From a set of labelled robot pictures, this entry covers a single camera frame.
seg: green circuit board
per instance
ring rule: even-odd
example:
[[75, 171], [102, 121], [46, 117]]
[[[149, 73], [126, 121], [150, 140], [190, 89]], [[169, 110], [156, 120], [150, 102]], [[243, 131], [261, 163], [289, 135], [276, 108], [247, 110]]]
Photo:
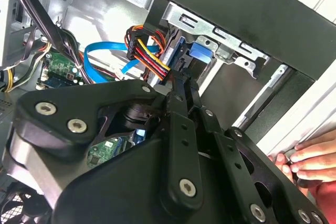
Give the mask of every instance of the green circuit board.
[[90, 147], [87, 160], [88, 166], [90, 168], [95, 168], [113, 158], [116, 149], [120, 146], [120, 141], [122, 141], [122, 139], [113, 138]]
[[50, 53], [47, 59], [48, 70], [72, 81], [74, 78], [81, 78], [81, 74], [75, 64], [59, 53]]

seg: circuit board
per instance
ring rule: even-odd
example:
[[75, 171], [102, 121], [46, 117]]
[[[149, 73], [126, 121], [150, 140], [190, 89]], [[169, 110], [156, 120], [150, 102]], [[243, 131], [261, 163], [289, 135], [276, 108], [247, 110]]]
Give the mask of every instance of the circuit board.
[[54, 72], [70, 81], [73, 81], [75, 78], [81, 79], [81, 74], [75, 64], [63, 55], [50, 53], [50, 58], [47, 58], [47, 61], [49, 61], [48, 69], [50, 72]]
[[90, 147], [87, 160], [88, 166], [95, 168], [116, 156], [119, 153], [122, 141], [122, 138], [113, 138]]
[[74, 63], [59, 53], [47, 54], [38, 80], [40, 87], [62, 88], [81, 84], [84, 81]]

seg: fingernail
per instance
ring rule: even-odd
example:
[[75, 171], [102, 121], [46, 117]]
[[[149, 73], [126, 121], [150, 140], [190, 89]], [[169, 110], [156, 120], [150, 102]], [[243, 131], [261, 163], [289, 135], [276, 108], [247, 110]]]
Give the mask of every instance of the fingernail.
[[303, 171], [301, 171], [301, 170], [298, 171], [296, 174], [298, 175], [299, 178], [302, 178], [302, 179], [307, 178], [307, 174], [306, 174], [306, 172], [303, 172]]
[[284, 166], [282, 167], [282, 171], [283, 171], [284, 173], [290, 173], [290, 168], [289, 168], [289, 166], [284, 165]]
[[282, 161], [284, 160], [283, 158], [284, 158], [283, 155], [279, 154], [279, 155], [277, 156], [277, 161], [278, 161], [278, 162], [282, 162]]
[[291, 165], [291, 166], [290, 166], [290, 169], [291, 169], [292, 172], [294, 172], [294, 173], [297, 173], [297, 172], [299, 171], [299, 167], [296, 166], [296, 165]]
[[292, 162], [299, 162], [300, 161], [299, 158], [295, 154], [290, 157], [290, 160]]

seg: finger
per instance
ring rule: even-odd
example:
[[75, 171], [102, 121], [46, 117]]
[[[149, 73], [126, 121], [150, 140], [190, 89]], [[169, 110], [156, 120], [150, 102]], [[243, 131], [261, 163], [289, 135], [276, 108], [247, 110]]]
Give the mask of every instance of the finger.
[[282, 166], [286, 163], [286, 157], [284, 154], [278, 154], [277, 159], [275, 161], [275, 165], [282, 170]]
[[290, 166], [290, 168], [294, 173], [297, 173], [298, 170], [323, 170], [328, 168], [336, 168], [336, 153], [312, 157], [294, 163]]
[[296, 163], [307, 158], [322, 156], [335, 152], [336, 140], [332, 140], [329, 142], [311, 145], [303, 150], [297, 151], [290, 157], [290, 160]]
[[289, 168], [288, 165], [282, 166], [282, 172], [285, 174], [285, 176], [293, 183], [293, 174]]
[[302, 150], [304, 148], [307, 148], [311, 145], [315, 145], [315, 144], [319, 144], [319, 143], [324, 143], [324, 142], [328, 142], [331, 140], [334, 140], [336, 138], [336, 130], [328, 132], [322, 136], [319, 136], [317, 138], [311, 139], [311, 140], [307, 140], [301, 144], [298, 144], [297, 146], [295, 146], [295, 149], [297, 151]]
[[297, 175], [301, 179], [331, 182], [336, 180], [336, 168], [324, 170], [300, 170], [297, 172]]

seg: silver screw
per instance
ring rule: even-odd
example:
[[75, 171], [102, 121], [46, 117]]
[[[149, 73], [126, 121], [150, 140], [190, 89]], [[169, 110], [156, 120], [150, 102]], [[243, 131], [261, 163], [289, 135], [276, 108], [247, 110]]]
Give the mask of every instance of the silver screw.
[[175, 95], [175, 98], [176, 98], [176, 99], [178, 99], [180, 102], [182, 102], [182, 101], [183, 101], [182, 97], [180, 97], [180, 96], [179, 96], [179, 95], [177, 95], [177, 94]]
[[235, 133], [236, 133], [236, 135], [239, 136], [239, 137], [242, 137], [242, 136], [243, 136], [242, 133], [241, 133], [239, 130], [235, 130]]
[[186, 178], [180, 180], [180, 190], [188, 197], [194, 197], [196, 195], [195, 185]]
[[323, 224], [323, 221], [321, 220], [320, 216], [317, 215], [315, 212], [311, 212], [311, 215], [313, 215], [314, 219], [319, 223]]
[[37, 113], [41, 115], [53, 115], [56, 113], [56, 106], [49, 102], [40, 102], [35, 106]]
[[148, 88], [146, 86], [143, 86], [142, 90], [145, 91], [145, 92], [147, 92], [147, 93], [151, 92], [150, 88]]
[[299, 209], [298, 213], [299, 213], [299, 216], [301, 217], [301, 219], [304, 220], [305, 223], [310, 223], [310, 218], [304, 211]]
[[214, 113], [212, 113], [210, 110], [205, 110], [205, 113], [208, 115], [208, 116], [213, 116]]
[[74, 133], [83, 133], [87, 128], [86, 123], [81, 119], [72, 119], [68, 122], [68, 129]]
[[253, 216], [259, 220], [260, 222], [265, 222], [266, 221], [266, 216], [264, 214], [264, 211], [256, 204], [252, 204], [250, 206], [251, 213]]

